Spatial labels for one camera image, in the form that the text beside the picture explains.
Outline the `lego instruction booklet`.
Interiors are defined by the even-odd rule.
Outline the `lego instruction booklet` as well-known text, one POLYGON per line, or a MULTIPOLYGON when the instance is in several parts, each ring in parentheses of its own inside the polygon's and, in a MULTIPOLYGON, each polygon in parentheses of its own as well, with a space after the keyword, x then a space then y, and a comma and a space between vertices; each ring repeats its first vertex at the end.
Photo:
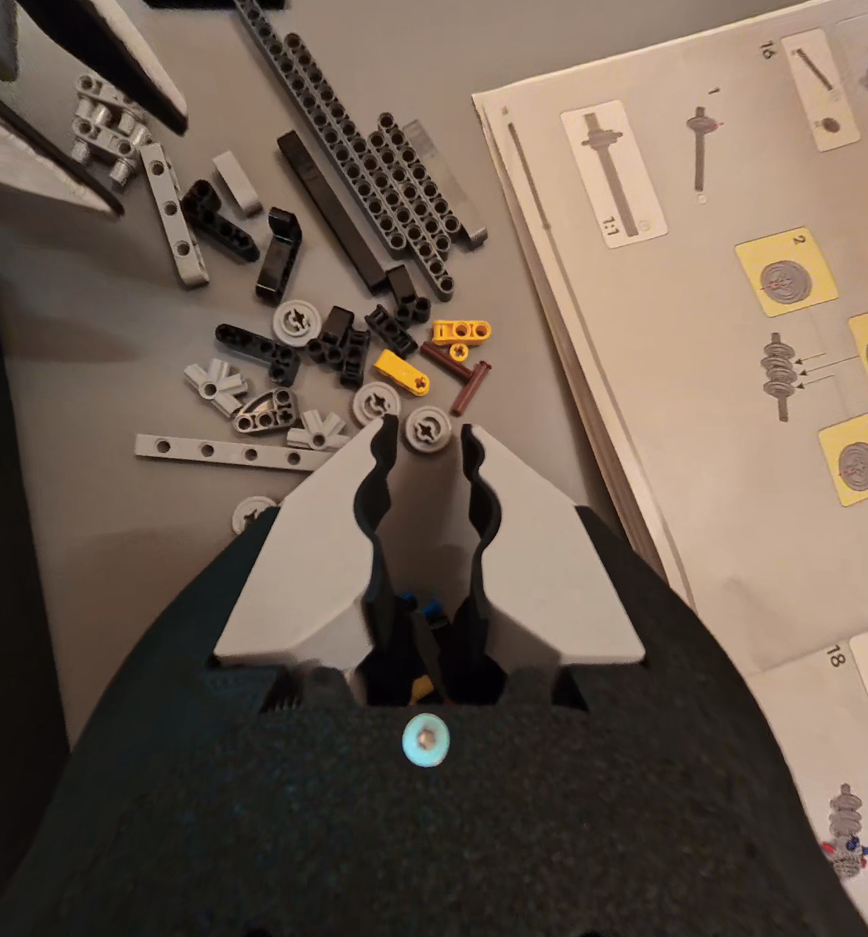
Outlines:
POLYGON ((473 102, 623 526, 868 921, 868 2, 473 102))

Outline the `brown lego pin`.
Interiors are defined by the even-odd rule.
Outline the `brown lego pin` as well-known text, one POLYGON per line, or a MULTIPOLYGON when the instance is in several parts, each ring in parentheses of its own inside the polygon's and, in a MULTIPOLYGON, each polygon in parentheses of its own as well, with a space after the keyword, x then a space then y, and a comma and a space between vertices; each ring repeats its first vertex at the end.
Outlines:
POLYGON ((461 417, 465 414, 473 398, 480 391, 486 377, 492 370, 491 364, 486 361, 479 361, 471 370, 463 389, 458 393, 451 405, 451 414, 461 417))
POLYGON ((420 345, 419 351, 424 357, 451 373, 463 384, 472 380, 474 371, 463 363, 454 360, 450 352, 443 347, 434 345, 431 342, 424 342, 420 345))

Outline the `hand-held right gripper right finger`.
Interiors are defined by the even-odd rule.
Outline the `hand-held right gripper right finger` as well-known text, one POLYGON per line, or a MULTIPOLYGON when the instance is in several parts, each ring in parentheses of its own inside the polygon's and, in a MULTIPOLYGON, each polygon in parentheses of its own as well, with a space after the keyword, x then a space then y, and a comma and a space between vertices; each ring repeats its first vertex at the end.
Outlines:
POLYGON ((462 463, 478 535, 472 651, 501 668, 639 662, 643 644, 578 505, 480 426, 463 425, 462 463))

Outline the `small black blue lego assembly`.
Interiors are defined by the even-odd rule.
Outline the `small black blue lego assembly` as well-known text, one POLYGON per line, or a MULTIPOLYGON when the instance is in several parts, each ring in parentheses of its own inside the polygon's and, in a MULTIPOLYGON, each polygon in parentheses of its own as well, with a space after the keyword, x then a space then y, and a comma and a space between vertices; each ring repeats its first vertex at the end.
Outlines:
POLYGON ((396 599, 405 614, 419 616, 432 632, 442 631, 451 624, 446 609, 436 597, 422 600, 414 592, 403 592, 396 599))

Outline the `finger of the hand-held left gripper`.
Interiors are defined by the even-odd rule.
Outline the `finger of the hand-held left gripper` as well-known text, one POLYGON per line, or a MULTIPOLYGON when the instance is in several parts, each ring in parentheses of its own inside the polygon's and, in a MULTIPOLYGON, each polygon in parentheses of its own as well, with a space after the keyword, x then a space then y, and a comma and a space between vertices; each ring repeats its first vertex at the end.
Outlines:
POLYGON ((19 1, 65 52, 143 107, 176 135, 188 131, 185 98, 115 1, 19 1))
POLYGON ((123 217, 121 201, 80 164, 0 100, 0 187, 106 217, 123 217))

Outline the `pile of lego pieces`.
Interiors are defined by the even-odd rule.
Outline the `pile of lego pieces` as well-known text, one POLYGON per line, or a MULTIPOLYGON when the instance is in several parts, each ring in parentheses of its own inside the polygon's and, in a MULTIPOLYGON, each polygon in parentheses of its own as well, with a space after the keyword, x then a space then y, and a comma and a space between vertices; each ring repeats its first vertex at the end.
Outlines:
MULTIPOLYGON (((457 217, 446 186, 438 186, 431 177, 429 167, 438 152, 421 125, 401 127, 391 113, 384 112, 377 128, 362 135, 300 35, 280 37, 258 2, 235 2, 234 6, 264 61, 382 244, 395 259, 412 257, 440 301, 449 301, 454 279, 445 262, 451 244, 460 236, 467 237, 470 244, 481 244, 486 233, 457 217)), ((139 106, 92 73, 80 76, 76 89, 71 157, 82 166, 93 157, 105 160, 112 167, 112 183, 120 188, 141 162, 183 287, 208 283, 197 232, 235 260, 250 264, 260 258, 253 236, 222 214, 221 200, 209 181, 199 179, 187 192, 181 192, 170 160, 152 137, 139 106)), ((289 391, 297 377, 301 351, 305 350, 315 364, 332 369, 341 386, 353 393, 367 382, 383 381, 398 392, 422 398, 430 390, 430 379, 411 361, 421 353, 409 331, 413 325, 429 321, 431 304, 414 287, 404 264, 389 269, 381 266, 300 136, 287 132, 277 139, 277 145, 365 287, 373 294, 390 289, 395 309, 389 313, 385 306, 377 306, 363 316, 364 325, 359 327, 351 311, 333 306, 329 313, 321 314, 321 338, 300 349, 282 344, 275 335, 265 337, 227 323, 217 326, 217 342, 266 366, 275 384, 273 392, 245 403, 241 398, 247 394, 247 383, 223 362, 213 361, 206 369, 191 366, 184 373, 202 398, 232 419, 237 433, 286 430, 287 444, 294 449, 334 451, 348 441, 340 429, 342 422, 332 414, 323 420, 316 411, 299 414, 289 391)), ((287 301, 287 282, 303 234, 298 219, 286 210, 271 208, 267 220, 271 239, 255 292, 275 311, 287 301)), ((461 363, 471 345, 491 336, 489 323, 482 321, 434 321, 431 329, 427 342, 448 350, 461 363)))

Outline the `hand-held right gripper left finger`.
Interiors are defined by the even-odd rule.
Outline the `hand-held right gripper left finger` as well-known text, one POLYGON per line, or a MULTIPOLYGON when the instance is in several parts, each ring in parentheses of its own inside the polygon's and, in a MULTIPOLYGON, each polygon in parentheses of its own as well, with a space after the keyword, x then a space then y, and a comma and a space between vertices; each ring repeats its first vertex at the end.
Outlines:
POLYGON ((366 428, 285 500, 214 649, 226 665, 355 669, 374 638, 364 601, 384 563, 376 531, 399 420, 366 428))

